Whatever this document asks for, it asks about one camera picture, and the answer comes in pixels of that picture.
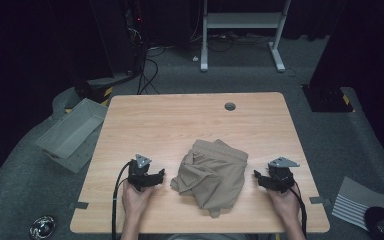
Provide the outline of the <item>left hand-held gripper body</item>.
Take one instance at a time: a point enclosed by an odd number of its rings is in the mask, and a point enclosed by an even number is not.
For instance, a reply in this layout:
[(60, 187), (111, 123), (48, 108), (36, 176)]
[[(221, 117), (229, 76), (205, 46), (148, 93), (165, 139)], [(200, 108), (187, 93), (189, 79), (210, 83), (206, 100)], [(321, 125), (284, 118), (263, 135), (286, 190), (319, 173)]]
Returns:
[(136, 190), (142, 190), (142, 183), (146, 178), (151, 178), (148, 174), (151, 159), (136, 154), (135, 158), (129, 163), (128, 182), (135, 187)]

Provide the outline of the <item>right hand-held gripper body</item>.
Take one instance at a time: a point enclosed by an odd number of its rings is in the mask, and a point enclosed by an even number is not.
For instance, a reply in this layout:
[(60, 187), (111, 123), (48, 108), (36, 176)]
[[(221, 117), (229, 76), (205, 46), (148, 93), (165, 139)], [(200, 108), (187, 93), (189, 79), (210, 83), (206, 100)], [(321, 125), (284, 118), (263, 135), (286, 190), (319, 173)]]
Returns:
[(281, 193), (286, 192), (294, 186), (295, 180), (292, 167), (299, 167), (300, 164), (286, 157), (278, 157), (268, 163), (270, 185), (269, 189)]

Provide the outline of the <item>beige shorts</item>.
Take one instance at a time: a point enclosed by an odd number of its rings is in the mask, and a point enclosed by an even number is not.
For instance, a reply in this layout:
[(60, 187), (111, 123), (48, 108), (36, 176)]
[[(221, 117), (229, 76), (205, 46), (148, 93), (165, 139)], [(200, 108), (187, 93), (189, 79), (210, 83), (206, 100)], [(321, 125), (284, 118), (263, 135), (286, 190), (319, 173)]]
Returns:
[(218, 218), (231, 209), (245, 183), (248, 154), (220, 139), (196, 140), (183, 157), (170, 186), (181, 196), (194, 196), (198, 207)]

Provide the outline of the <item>person's left hand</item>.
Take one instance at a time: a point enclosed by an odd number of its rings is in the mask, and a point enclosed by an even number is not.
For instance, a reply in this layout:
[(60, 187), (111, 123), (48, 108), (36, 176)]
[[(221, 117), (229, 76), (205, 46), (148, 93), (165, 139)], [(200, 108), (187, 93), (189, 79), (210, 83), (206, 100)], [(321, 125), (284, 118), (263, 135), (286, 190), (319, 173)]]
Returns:
[(132, 184), (128, 182), (123, 183), (122, 202), (127, 219), (138, 220), (142, 217), (153, 191), (153, 187), (147, 187), (143, 191), (138, 191)]

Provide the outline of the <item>person's right hand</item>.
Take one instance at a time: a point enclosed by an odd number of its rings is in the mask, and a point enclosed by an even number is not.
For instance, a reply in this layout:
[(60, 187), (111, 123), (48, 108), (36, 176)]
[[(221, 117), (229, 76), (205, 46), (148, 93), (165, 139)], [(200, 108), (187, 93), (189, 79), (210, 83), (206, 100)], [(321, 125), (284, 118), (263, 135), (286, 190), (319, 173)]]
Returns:
[(275, 212), (279, 216), (286, 229), (296, 227), (301, 228), (298, 217), (300, 205), (297, 197), (291, 190), (280, 193), (274, 190), (268, 190)]

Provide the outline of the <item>person's grey clothing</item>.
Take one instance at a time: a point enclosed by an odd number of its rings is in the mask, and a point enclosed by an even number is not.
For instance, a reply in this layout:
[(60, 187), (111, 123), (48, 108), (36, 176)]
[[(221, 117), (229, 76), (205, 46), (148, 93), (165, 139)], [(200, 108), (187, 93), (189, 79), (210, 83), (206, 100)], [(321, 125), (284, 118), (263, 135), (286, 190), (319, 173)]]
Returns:
[(245, 234), (173, 234), (161, 240), (249, 240)]

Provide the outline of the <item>striped grey sheet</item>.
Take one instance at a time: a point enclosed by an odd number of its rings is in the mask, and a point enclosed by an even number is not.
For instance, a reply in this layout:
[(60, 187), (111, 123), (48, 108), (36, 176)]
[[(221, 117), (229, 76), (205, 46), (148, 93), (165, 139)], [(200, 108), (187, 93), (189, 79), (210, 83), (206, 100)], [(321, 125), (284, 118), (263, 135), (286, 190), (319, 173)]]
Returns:
[(332, 215), (367, 230), (364, 215), (370, 207), (384, 209), (384, 194), (345, 177), (336, 197)]

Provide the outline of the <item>grey plastic bin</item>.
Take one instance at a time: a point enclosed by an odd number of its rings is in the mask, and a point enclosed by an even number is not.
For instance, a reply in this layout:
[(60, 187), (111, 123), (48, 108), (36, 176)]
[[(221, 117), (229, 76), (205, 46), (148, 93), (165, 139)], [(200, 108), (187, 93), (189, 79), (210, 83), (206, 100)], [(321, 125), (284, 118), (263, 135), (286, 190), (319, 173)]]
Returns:
[(52, 126), (36, 145), (54, 162), (78, 173), (93, 156), (108, 108), (83, 99)]

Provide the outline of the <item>black yellow striped stand base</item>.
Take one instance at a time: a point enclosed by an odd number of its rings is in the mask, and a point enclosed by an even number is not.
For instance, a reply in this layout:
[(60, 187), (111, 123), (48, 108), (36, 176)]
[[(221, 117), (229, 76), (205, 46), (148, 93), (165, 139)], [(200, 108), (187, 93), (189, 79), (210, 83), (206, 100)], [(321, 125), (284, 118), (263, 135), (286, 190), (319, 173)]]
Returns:
[(135, 75), (119, 75), (117, 77), (104, 77), (92, 80), (76, 78), (73, 81), (73, 85), (79, 100), (90, 99), (97, 103), (103, 103), (109, 98), (109, 94), (114, 86), (127, 83), (134, 78)]

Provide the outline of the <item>black round device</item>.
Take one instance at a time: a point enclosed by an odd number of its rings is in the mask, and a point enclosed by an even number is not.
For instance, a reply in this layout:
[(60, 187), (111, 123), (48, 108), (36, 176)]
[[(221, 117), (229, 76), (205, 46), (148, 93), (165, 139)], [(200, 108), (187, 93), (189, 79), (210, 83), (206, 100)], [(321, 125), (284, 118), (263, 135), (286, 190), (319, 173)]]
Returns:
[(384, 208), (368, 208), (364, 214), (364, 222), (374, 240), (384, 240)]

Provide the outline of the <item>white metal desk frame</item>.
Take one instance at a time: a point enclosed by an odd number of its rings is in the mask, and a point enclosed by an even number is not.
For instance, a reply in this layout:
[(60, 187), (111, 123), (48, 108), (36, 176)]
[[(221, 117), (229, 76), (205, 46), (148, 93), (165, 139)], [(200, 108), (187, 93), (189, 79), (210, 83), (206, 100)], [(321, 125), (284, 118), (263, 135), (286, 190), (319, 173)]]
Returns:
[(277, 71), (286, 71), (278, 46), (288, 16), (291, 0), (284, 0), (283, 10), (272, 13), (214, 13), (208, 12), (208, 0), (202, 4), (202, 47), (200, 70), (206, 72), (208, 64), (208, 30), (209, 29), (275, 29), (272, 42), (268, 43)]

